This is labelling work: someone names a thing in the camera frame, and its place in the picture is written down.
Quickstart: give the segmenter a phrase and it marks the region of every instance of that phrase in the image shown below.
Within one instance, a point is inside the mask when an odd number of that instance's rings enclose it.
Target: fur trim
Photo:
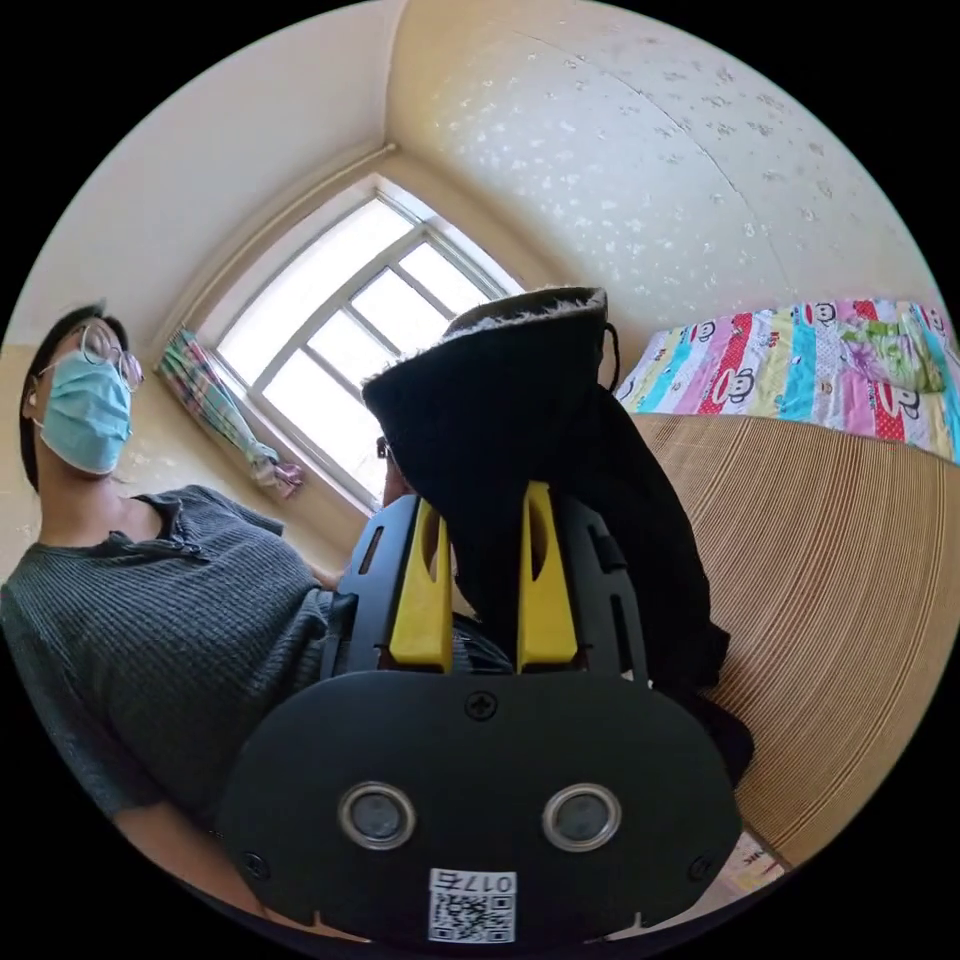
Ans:
[[[555,320],[557,317],[562,317],[571,313],[577,313],[585,310],[605,308],[607,305],[606,290],[598,289],[597,292],[587,300],[557,299],[548,306],[545,306],[542,310],[525,310],[523,313],[518,314],[512,314],[509,310],[510,302],[517,300],[520,297],[526,297],[535,293],[548,293],[551,290],[556,290],[557,293],[560,294],[564,289],[568,288],[544,287],[541,290],[531,290],[529,293],[519,294],[516,297],[505,297],[502,300],[493,301],[493,303],[489,304],[489,306],[493,307],[495,304],[501,303],[506,306],[507,309],[502,314],[491,313],[489,316],[484,317],[482,320],[478,320],[469,327],[464,327],[461,330],[454,330],[446,333],[440,338],[440,340],[434,344],[431,344],[429,347],[422,347],[421,349],[414,350],[411,353],[394,357],[378,373],[367,377],[361,383],[361,389],[363,389],[363,387],[365,387],[368,383],[372,383],[374,380],[377,380],[379,377],[383,376],[383,374],[385,374],[388,370],[399,367],[401,364],[408,363],[415,357],[423,356],[423,354],[429,353],[431,350],[436,350],[437,348],[449,343],[451,340],[460,340],[463,337],[473,336],[478,333],[489,333],[492,330],[503,330],[505,327],[517,327],[524,323],[540,323],[544,320]]]

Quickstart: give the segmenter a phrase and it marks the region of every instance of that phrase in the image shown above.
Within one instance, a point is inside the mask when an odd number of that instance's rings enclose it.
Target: window frame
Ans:
[[[270,363],[264,368],[259,377],[252,383],[246,384],[242,377],[230,365],[229,360],[220,352],[221,344],[226,340],[234,326],[240,321],[252,304],[260,297],[265,290],[283,275],[283,273],[295,263],[304,253],[311,249],[324,235],[329,233],[341,222],[352,216],[354,213],[367,206],[372,201],[377,200],[395,213],[399,214],[412,225],[412,230],[404,234],[399,240],[390,244],[383,251],[372,257],[363,267],[350,277],[341,287],[327,298],[316,310],[300,325],[293,336],[287,340],[284,346],[271,359]],[[315,363],[324,373],[330,376],[338,386],[344,389],[349,395],[353,396],[359,403],[363,404],[360,390],[354,386],[339,370],[325,360],[323,357],[309,346],[309,341],[317,334],[327,321],[334,317],[338,312],[343,312],[349,316],[357,325],[371,336],[380,346],[382,346],[394,359],[399,359],[403,353],[398,350],[395,344],[391,343],[376,327],[367,320],[362,313],[351,305],[351,301],[359,296],[375,280],[382,276],[387,270],[393,270],[400,279],[410,286],[412,290],[418,293],[427,301],[438,313],[449,323],[456,314],[442,303],[435,294],[433,294],[424,284],[416,280],[400,266],[400,261],[409,253],[412,253],[422,244],[426,243],[432,247],[440,256],[447,260],[453,267],[459,270],[467,277],[484,295],[491,300],[506,297],[509,292],[496,280],[494,280],[479,264],[477,264],[466,252],[458,249],[443,232],[437,228],[435,222],[438,219],[432,214],[428,217],[418,216],[409,210],[400,200],[386,192],[380,184],[374,183],[364,191],[362,198],[352,204],[349,208],[340,213],[339,216],[329,220],[323,225],[323,228],[314,233],[311,238],[299,246],[290,256],[286,257],[277,269],[273,270],[267,279],[261,283],[257,289],[244,302],[243,306],[236,311],[229,323],[218,333],[216,344],[212,346],[212,351],[217,363],[229,373],[239,385],[243,385],[247,401],[262,417],[273,424],[279,431],[288,436],[297,443],[316,465],[327,474],[330,479],[340,485],[352,497],[367,506],[368,509],[376,510],[380,505],[379,495],[367,488],[357,480],[349,470],[339,464],[336,459],[324,450],[322,444],[308,436],[303,430],[297,427],[287,416],[285,416],[273,403],[265,396],[264,391],[272,383],[284,365],[298,352],[303,353]]]

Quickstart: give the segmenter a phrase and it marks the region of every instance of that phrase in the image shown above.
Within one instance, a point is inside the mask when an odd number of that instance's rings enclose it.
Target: wicker surface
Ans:
[[[960,468],[747,417],[638,415],[733,636],[717,702],[753,730],[744,818],[786,861],[828,844],[915,732],[960,622]]]

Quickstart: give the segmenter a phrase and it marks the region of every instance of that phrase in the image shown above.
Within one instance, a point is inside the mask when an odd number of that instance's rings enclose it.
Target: black fabric cover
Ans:
[[[363,397],[410,486],[446,519],[458,586],[492,641],[514,656],[523,500],[541,480],[603,517],[628,564],[654,686],[695,696],[718,682],[730,638],[711,622],[710,584],[673,487],[598,383],[607,327],[596,288],[483,304],[368,381]],[[723,749],[739,780],[752,741],[729,719]]]

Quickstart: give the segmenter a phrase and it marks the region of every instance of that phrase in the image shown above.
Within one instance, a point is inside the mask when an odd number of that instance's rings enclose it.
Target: dark hair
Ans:
[[[33,361],[27,370],[27,375],[23,378],[23,390],[20,394],[20,407],[17,410],[17,416],[20,419],[20,459],[23,462],[23,470],[30,481],[30,486],[39,492],[39,481],[37,477],[37,448],[34,439],[33,421],[23,415],[23,407],[27,402],[27,397],[34,389],[34,381],[37,376],[50,365],[53,355],[60,346],[60,341],[71,334],[85,320],[102,320],[117,335],[120,346],[129,349],[129,339],[127,331],[123,329],[123,324],[116,317],[106,315],[106,304],[103,302],[90,304],[86,307],[80,307],[72,310],[65,317],[61,317],[50,332],[43,338]]]

